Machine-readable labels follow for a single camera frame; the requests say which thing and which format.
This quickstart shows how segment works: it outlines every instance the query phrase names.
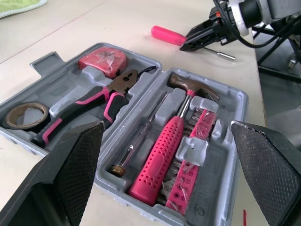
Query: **voltage tester screwdriver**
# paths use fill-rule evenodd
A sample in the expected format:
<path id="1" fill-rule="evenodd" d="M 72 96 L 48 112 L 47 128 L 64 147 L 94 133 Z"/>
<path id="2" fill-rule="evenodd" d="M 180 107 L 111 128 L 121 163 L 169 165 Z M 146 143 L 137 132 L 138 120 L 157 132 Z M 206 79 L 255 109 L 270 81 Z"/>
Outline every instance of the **voltage tester screwdriver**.
<path id="1" fill-rule="evenodd" d="M 127 152 L 125 153 L 125 155 L 123 156 L 123 158 L 121 159 L 121 161 L 116 164 L 116 165 L 112 165 L 111 169 L 109 170 L 109 172 L 117 177 L 122 177 L 126 170 L 126 165 L 128 164 L 128 162 L 131 160 L 133 154 L 135 153 L 135 151 L 137 150 L 137 148 L 141 145 L 142 141 L 144 140 L 147 132 L 151 129 L 152 127 L 152 121 L 155 118 L 155 115 L 158 111 L 158 109 L 161 107 L 161 105 L 163 104 L 164 100 L 166 99 L 168 93 L 166 93 L 164 95 L 164 97 L 162 98 L 162 100 L 159 102 L 159 104 L 155 107 L 155 109 L 151 112 L 150 116 L 148 117 L 147 121 L 145 122 L 145 124 L 142 126 L 142 128 L 139 130 L 139 133 L 134 137 L 134 139 L 131 141 L 130 146 L 127 149 Z"/>

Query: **tool kit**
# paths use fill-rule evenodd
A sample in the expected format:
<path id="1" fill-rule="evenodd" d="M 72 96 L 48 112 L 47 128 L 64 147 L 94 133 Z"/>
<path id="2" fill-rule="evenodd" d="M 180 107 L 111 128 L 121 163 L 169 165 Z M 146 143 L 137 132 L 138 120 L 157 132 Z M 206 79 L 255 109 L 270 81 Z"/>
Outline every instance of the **tool kit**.
<path id="1" fill-rule="evenodd" d="M 46 156 L 63 134 L 103 121 L 100 189 L 167 225 L 230 225 L 239 165 L 230 124 L 246 118 L 243 91 L 206 78 L 206 68 L 162 71 L 107 43 L 31 66 L 41 79 L 0 105 L 0 134 Z"/>

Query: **tool case compartment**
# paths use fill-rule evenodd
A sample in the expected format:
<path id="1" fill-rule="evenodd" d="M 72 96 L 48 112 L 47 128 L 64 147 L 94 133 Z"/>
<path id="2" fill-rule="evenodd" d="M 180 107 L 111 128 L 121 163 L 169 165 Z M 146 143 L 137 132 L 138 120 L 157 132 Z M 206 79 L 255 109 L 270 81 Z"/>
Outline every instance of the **tool case compartment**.
<path id="1" fill-rule="evenodd" d="M 150 66 L 157 67 L 156 70 L 145 73 L 141 76 L 140 80 L 137 82 L 137 84 L 141 83 L 139 85 L 139 88 L 141 89 L 140 92 L 133 94 L 132 91 L 129 90 L 127 93 L 127 99 L 130 100 L 130 102 L 121 109 L 117 116 L 116 123 L 114 123 L 112 127 L 104 133 L 103 140 L 105 141 L 107 135 L 110 134 L 110 131 L 115 129 L 115 126 L 118 125 L 119 121 L 123 120 L 123 116 L 126 115 L 133 107 L 135 101 L 143 95 L 143 90 L 147 88 L 148 84 L 151 83 L 153 79 L 155 79 L 154 75 L 162 69 L 161 64 L 155 60 L 108 43 L 95 44 L 68 62 L 64 62 L 56 52 L 52 52 L 31 63 L 31 66 L 41 75 L 41 78 L 3 102 L 0 105 L 0 118 L 3 119 L 8 110 L 13 108 L 15 105 L 30 101 L 36 101 L 46 105 L 49 108 L 51 118 L 53 118 L 57 112 L 89 92 L 89 90 L 95 85 L 108 85 L 112 80 L 99 75 L 99 70 L 91 69 L 89 66 L 84 70 L 81 70 L 77 65 L 79 59 L 101 47 L 119 49 L 126 54 L 127 68 L 125 72 L 131 69 L 137 69 L 140 72 Z M 99 115 L 103 114 L 104 109 L 105 105 L 96 107 L 72 120 L 44 149 L 30 142 L 36 135 L 34 132 L 5 129 L 0 127 L 0 134 L 13 143 L 22 145 L 25 150 L 33 154 L 46 156 L 59 142 L 62 134 L 76 126 L 99 120 Z"/>
<path id="2" fill-rule="evenodd" d="M 172 89 L 167 86 L 168 80 L 173 73 L 183 78 L 190 78 L 208 84 L 220 96 L 218 104 L 195 96 L 186 115 L 187 121 L 196 108 L 204 108 L 215 112 L 217 121 L 208 142 L 209 146 L 205 153 L 205 161 L 199 169 L 193 193 L 184 216 L 162 204 L 157 203 L 154 206 L 150 206 L 128 195 L 128 190 L 140 173 L 160 131 L 179 108 L 177 102 L 182 102 L 185 98 L 183 90 Z M 130 145 L 129 140 L 137 133 L 142 122 L 150 115 L 152 109 L 165 92 L 169 92 L 169 94 L 156 113 L 153 128 L 146 136 L 139 150 L 136 151 L 136 156 L 132 157 L 124 176 L 119 178 L 109 173 L 110 166 L 118 162 L 118 159 L 123 156 Z M 158 220 L 173 226 L 230 225 L 239 167 L 236 147 L 229 125 L 232 120 L 245 120 L 248 103 L 247 95 L 233 87 L 176 68 L 162 72 L 149 86 L 147 94 L 136 103 L 135 109 L 139 109 L 139 111 L 132 109 L 126 120 L 119 125 L 117 130 L 112 133 L 112 136 L 103 144 L 95 183 L 100 188 L 111 193 L 116 201 L 139 210 L 142 215 L 153 221 Z M 183 159 L 178 156 L 179 149 L 175 158 L 178 162 L 182 162 Z"/>
<path id="3" fill-rule="evenodd" d="M 29 101 L 48 106 L 51 117 L 54 117 L 93 86 L 107 86 L 111 80 L 99 77 L 95 68 L 87 66 L 81 70 L 77 66 L 80 58 L 100 47 L 111 47 L 125 52 L 128 62 L 125 72 L 131 69 L 142 71 L 150 66 L 157 68 L 141 75 L 139 81 L 126 94 L 129 104 L 121 108 L 112 126 L 104 132 L 95 176 L 97 187 L 110 193 L 117 202 L 139 210 L 152 221 L 157 220 L 173 226 L 230 226 L 238 183 L 239 160 L 229 125 L 232 120 L 245 121 L 248 97 L 241 90 L 206 78 L 206 69 L 203 71 L 204 77 L 178 68 L 164 72 L 159 62 L 107 43 L 98 43 L 68 62 L 64 62 L 53 52 L 31 64 L 40 73 L 41 79 L 2 103 L 0 118 L 4 118 L 8 110 L 16 104 Z M 215 124 L 206 141 L 198 143 L 188 137 L 182 138 L 174 161 L 164 178 L 163 184 L 166 187 L 160 191 L 163 201 L 158 199 L 154 206 L 150 206 L 130 196 L 128 190 L 142 170 L 163 127 L 176 115 L 185 99 L 184 90 L 168 85 L 172 74 L 208 85 L 219 95 L 220 100 L 216 103 L 205 97 L 193 97 L 185 116 L 185 123 L 190 120 L 196 109 L 205 109 L 217 115 Z M 129 161 L 123 177 L 111 174 L 110 167 L 122 158 L 133 137 L 166 93 L 168 95 L 157 110 L 151 129 Z M 0 134 L 33 154 L 46 156 L 60 142 L 62 134 L 78 125 L 98 121 L 104 108 L 105 105 L 96 107 L 72 120 L 46 148 L 40 148 L 31 142 L 36 135 L 33 132 L 0 127 Z M 164 193 L 170 192 L 168 182 L 175 178 L 175 175 L 170 173 L 171 170 L 177 170 L 181 162 L 191 159 L 200 167 L 183 216 L 165 206 Z"/>

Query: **pink hammer handle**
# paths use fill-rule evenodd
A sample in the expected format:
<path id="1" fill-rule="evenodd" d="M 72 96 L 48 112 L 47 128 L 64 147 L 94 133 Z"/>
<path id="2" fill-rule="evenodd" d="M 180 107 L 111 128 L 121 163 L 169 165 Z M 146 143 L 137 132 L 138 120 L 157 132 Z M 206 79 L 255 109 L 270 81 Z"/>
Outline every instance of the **pink hammer handle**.
<path id="1" fill-rule="evenodd" d="M 151 34 L 156 39 L 160 39 L 177 46 L 183 45 L 187 39 L 184 35 L 159 26 L 153 26 L 151 29 Z"/>
<path id="2" fill-rule="evenodd" d="M 153 206 L 184 130 L 184 119 L 174 116 L 163 128 L 129 195 Z"/>

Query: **hammer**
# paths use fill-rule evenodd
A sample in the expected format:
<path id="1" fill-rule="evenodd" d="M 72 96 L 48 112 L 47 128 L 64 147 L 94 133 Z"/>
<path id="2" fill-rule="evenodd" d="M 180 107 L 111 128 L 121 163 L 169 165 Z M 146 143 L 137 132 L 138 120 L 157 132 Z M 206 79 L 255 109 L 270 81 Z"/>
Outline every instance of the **hammer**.
<path id="1" fill-rule="evenodd" d="M 186 97 L 174 116 L 161 131 L 139 176 L 129 189 L 129 195 L 153 206 L 161 189 L 165 174 L 174 158 L 184 131 L 184 116 L 192 98 L 196 95 L 209 95 L 218 101 L 219 97 L 208 85 L 173 74 L 169 85 L 186 90 Z"/>

